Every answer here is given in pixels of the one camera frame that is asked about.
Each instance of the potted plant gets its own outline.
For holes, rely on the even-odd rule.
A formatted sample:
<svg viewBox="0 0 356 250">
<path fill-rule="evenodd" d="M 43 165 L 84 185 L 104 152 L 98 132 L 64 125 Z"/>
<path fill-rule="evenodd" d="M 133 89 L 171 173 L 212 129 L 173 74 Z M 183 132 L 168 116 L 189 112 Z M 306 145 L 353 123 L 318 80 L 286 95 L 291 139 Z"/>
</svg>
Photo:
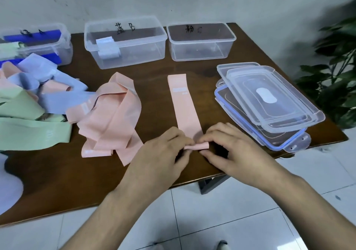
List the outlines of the potted plant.
<svg viewBox="0 0 356 250">
<path fill-rule="evenodd" d="M 315 52 L 329 64 L 301 65 L 297 85 L 342 129 L 356 126 L 356 17 L 330 27 Z"/>
</svg>

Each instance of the chinese character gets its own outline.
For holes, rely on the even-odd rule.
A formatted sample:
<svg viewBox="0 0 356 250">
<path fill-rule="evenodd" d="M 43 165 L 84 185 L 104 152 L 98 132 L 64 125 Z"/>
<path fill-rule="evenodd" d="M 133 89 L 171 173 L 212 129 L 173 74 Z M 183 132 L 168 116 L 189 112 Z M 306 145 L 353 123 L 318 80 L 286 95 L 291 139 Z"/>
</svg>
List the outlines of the chinese character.
<svg viewBox="0 0 356 250">
<path fill-rule="evenodd" d="M 187 25 L 187 27 L 185 28 L 186 32 L 193 32 L 194 31 L 194 28 L 192 25 Z"/>
<path fill-rule="evenodd" d="M 135 26 L 132 26 L 132 23 L 129 23 L 128 25 L 130 26 L 130 28 L 131 28 L 132 31 L 135 30 Z"/>
<path fill-rule="evenodd" d="M 20 31 L 22 35 L 26 35 L 28 37 L 33 37 L 32 33 L 30 33 L 28 30 Z"/>
<path fill-rule="evenodd" d="M 123 30 L 123 28 L 121 27 L 121 23 L 116 23 L 115 26 L 118 27 L 118 34 L 121 34 L 121 33 L 125 32 L 125 31 Z"/>
</svg>

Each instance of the pink resistance band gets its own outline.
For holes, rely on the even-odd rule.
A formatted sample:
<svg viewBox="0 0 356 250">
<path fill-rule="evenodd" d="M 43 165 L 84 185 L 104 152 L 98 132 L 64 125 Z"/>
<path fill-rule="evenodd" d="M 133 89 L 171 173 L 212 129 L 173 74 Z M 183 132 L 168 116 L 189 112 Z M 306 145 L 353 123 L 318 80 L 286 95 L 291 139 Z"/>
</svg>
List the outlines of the pink resistance band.
<svg viewBox="0 0 356 250">
<path fill-rule="evenodd" d="M 66 115 L 87 137 L 82 157 L 110 156 L 116 150 L 126 166 L 143 145 L 135 131 L 140 113 L 134 81 L 115 73 L 87 102 L 69 108 Z"/>
<path fill-rule="evenodd" d="M 198 140 L 203 135 L 202 127 L 200 126 L 198 115 L 188 90 L 186 74 L 169 75 L 168 85 L 171 91 L 178 128 L 187 137 L 195 141 Z M 204 142 L 193 146 L 185 146 L 184 149 L 209 149 L 209 143 Z"/>
</svg>

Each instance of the stacked container lids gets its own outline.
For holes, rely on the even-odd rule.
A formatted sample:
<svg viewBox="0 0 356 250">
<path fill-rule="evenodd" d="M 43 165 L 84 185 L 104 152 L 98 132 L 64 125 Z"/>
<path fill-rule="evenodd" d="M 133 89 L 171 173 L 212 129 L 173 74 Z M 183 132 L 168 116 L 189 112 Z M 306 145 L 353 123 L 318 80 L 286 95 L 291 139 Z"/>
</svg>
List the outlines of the stacked container lids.
<svg viewBox="0 0 356 250">
<path fill-rule="evenodd" d="M 297 131 L 325 119 L 272 67 L 218 65 L 217 70 L 250 120 L 270 133 Z"/>
</svg>

